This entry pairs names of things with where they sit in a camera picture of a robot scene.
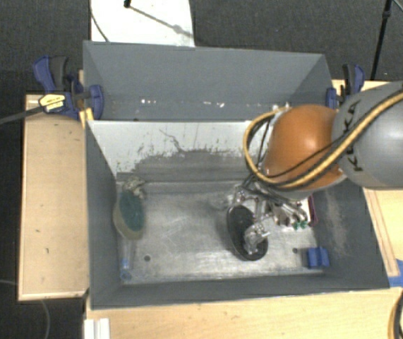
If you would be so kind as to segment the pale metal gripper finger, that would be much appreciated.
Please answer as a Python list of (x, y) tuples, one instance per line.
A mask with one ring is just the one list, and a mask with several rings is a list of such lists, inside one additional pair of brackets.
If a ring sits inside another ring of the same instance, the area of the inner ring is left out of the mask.
[(255, 232), (245, 233), (243, 236), (243, 248), (248, 255), (258, 253), (260, 236)]
[(253, 239), (255, 242), (263, 242), (270, 236), (270, 232), (265, 229), (262, 223), (254, 224), (253, 230), (255, 232)]

